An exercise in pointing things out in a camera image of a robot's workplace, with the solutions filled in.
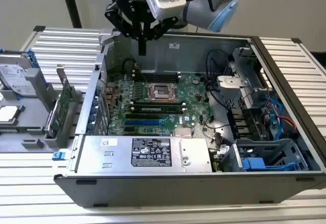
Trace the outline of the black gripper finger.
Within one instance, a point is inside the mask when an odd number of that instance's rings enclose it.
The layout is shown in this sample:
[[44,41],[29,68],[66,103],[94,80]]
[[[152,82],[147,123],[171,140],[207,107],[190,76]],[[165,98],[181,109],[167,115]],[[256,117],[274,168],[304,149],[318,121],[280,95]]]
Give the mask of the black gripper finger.
[[174,24],[178,21],[177,17],[171,17],[159,22],[153,28],[149,21],[144,22],[144,28],[142,32],[142,55],[146,55],[146,42],[150,40],[158,40],[163,34],[165,34]]
[[127,22],[127,20],[122,16],[116,3],[112,3],[107,6],[104,16],[126,38],[137,40],[139,55],[143,55],[143,37],[140,22],[137,19],[132,20],[131,24]]

